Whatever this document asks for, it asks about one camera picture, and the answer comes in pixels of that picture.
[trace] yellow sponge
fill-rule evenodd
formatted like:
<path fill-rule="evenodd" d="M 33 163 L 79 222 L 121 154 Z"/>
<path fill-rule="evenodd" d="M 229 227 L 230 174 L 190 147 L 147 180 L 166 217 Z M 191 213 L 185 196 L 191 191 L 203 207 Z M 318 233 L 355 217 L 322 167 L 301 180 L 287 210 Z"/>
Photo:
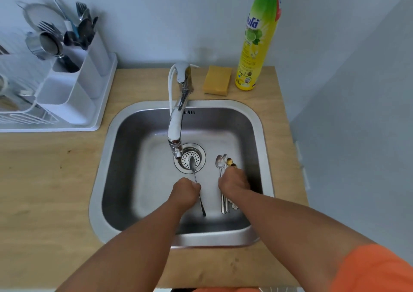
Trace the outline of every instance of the yellow sponge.
<path fill-rule="evenodd" d="M 206 94 L 227 96 L 232 68 L 209 66 L 202 90 Z"/>

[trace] sink drain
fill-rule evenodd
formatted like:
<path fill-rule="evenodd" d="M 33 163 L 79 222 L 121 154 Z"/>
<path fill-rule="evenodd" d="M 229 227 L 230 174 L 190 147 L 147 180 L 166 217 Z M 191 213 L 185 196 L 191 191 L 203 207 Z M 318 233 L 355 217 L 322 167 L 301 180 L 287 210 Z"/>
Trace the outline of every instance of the sink drain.
<path fill-rule="evenodd" d="M 173 159 L 176 169 L 185 174 L 191 174 L 192 170 L 189 168 L 189 159 L 195 159 L 195 172 L 198 172 L 205 165 L 206 155 L 204 149 L 195 143 L 186 143 L 182 145 L 182 158 Z"/>

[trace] stainless steel sink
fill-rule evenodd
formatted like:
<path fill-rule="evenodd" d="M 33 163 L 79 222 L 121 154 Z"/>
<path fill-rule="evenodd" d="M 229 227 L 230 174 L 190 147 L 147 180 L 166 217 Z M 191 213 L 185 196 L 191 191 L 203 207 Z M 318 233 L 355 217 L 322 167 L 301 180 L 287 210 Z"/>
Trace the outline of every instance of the stainless steel sink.
<path fill-rule="evenodd" d="M 189 101 L 182 123 L 182 162 L 167 140 L 167 101 L 136 103 L 111 122 L 90 199 L 89 218 L 102 242 L 109 241 L 158 208 L 181 177 L 193 180 L 186 156 L 197 157 L 199 202 L 184 214 L 173 247 L 244 246 L 258 237 L 238 209 L 221 213 L 218 154 L 228 154 L 256 192 L 274 196 L 261 121 L 236 101 Z"/>

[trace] wooden countertop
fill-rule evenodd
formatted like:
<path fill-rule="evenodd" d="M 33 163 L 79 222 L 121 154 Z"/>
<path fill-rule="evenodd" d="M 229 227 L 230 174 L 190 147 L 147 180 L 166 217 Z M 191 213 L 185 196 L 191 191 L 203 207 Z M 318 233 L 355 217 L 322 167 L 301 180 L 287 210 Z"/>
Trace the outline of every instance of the wooden countertop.
<path fill-rule="evenodd" d="M 256 88 L 206 95 L 207 68 L 193 69 L 190 99 L 233 99 L 264 127 L 276 197 L 307 205 L 302 175 L 274 67 Z M 117 70 L 95 132 L 0 134 L 0 288 L 56 288 L 102 243 L 88 217 L 90 194 L 109 123 L 124 107 L 168 99 L 169 69 Z M 174 84 L 174 99 L 178 85 Z M 159 287 L 297 285 L 262 242 L 243 248 L 174 249 Z"/>

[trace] sink rim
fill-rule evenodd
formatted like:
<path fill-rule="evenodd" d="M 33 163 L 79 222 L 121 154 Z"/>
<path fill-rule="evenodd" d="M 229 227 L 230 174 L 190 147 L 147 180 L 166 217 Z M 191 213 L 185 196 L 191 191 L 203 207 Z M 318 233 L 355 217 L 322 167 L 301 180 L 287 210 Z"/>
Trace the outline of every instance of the sink rim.
<path fill-rule="evenodd" d="M 264 138 L 264 130 L 258 115 L 247 105 L 232 100 L 188 101 L 187 108 L 227 108 L 236 110 L 248 118 L 254 131 L 263 194 L 275 197 Z M 118 129 L 122 122 L 130 115 L 139 111 L 153 109 L 169 109 L 169 102 L 143 101 L 129 105 L 113 118 L 107 130 L 105 143 L 103 145 L 99 162 L 99 168 L 96 173 L 95 183 L 93 185 L 89 203 L 89 221 L 91 227 L 93 232 L 103 243 L 108 242 L 111 238 L 121 232 L 120 230 L 112 227 L 106 221 L 102 211 L 102 199 L 105 191 L 106 177 L 109 170 Z M 172 248 L 205 246 L 240 247 L 251 245 L 258 240 L 258 235 L 251 226 L 248 226 L 239 230 L 175 235 Z"/>

